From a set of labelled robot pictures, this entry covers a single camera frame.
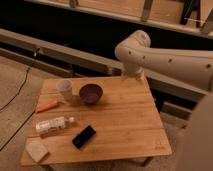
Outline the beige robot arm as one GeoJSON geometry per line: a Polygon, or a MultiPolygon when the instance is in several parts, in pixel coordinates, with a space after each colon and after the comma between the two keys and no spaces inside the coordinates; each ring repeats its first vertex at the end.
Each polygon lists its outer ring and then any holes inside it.
{"type": "Polygon", "coordinates": [[[213,171],[213,50],[151,48],[143,30],[115,47],[124,73],[138,77],[144,68],[207,91],[189,119],[175,171],[213,171]]]}

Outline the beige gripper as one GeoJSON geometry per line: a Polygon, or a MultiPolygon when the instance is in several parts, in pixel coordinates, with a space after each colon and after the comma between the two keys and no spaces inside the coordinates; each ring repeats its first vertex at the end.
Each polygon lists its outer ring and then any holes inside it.
{"type": "Polygon", "coordinates": [[[125,65],[122,75],[124,77],[140,80],[143,75],[143,69],[136,65],[125,65]]]}

